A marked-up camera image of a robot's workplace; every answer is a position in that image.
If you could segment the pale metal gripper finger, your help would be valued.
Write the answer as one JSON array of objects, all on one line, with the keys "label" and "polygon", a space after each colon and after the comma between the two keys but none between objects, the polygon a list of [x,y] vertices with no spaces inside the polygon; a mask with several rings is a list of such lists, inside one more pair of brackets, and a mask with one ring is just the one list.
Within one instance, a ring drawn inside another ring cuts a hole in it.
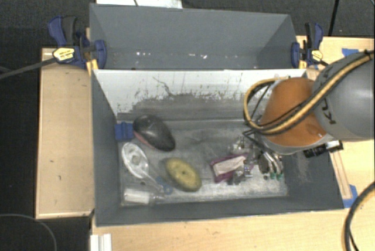
[{"label": "pale metal gripper finger", "polygon": [[252,170],[252,165],[242,165],[235,169],[233,173],[233,184],[239,185],[240,183],[252,178]]},{"label": "pale metal gripper finger", "polygon": [[243,155],[247,162],[254,161],[254,146],[251,141],[247,138],[241,136],[239,138],[237,151],[240,155]]}]

